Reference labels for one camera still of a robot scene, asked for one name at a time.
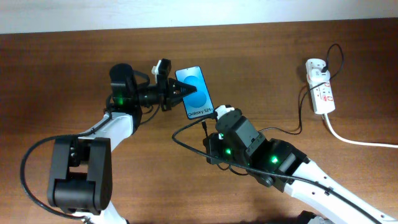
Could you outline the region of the blue Galaxy smartphone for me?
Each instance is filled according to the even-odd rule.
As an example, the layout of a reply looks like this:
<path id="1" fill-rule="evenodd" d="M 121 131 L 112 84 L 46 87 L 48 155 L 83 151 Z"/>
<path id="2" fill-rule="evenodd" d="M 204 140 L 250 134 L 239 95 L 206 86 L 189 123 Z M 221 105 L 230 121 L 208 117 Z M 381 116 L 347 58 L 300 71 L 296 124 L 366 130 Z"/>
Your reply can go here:
<path id="1" fill-rule="evenodd" d="M 183 68 L 175 72 L 177 81 L 196 87 L 196 92 L 183 97 L 188 119 L 197 119 L 212 114 L 214 106 L 205 77 L 199 66 Z"/>

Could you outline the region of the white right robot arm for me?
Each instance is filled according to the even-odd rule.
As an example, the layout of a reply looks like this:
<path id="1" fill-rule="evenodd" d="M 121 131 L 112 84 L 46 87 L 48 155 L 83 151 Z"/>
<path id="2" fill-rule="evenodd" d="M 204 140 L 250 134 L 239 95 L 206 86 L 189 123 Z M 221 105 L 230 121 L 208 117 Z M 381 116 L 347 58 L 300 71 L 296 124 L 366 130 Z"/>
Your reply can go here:
<path id="1" fill-rule="evenodd" d="M 260 184 L 311 206 L 333 223 L 397 223 L 328 176 L 292 144 L 267 140 L 263 134 L 249 146 L 213 133 L 203 140 L 209 163 L 226 160 L 244 166 Z"/>

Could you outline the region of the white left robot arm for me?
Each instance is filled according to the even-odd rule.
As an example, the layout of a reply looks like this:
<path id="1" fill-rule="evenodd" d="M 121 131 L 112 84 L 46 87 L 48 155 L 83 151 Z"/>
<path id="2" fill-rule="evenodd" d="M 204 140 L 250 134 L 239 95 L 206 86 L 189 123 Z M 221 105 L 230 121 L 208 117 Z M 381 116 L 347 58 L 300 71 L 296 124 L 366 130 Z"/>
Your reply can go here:
<path id="1" fill-rule="evenodd" d="M 111 68 L 112 94 L 103 119 L 84 133 L 57 137 L 53 146 L 47 200 L 68 218 L 84 223 L 127 223 L 111 203 L 111 153 L 141 124 L 142 107 L 159 105 L 168 111 L 197 91 L 169 77 L 171 63 L 162 59 L 149 76 L 120 63 Z"/>

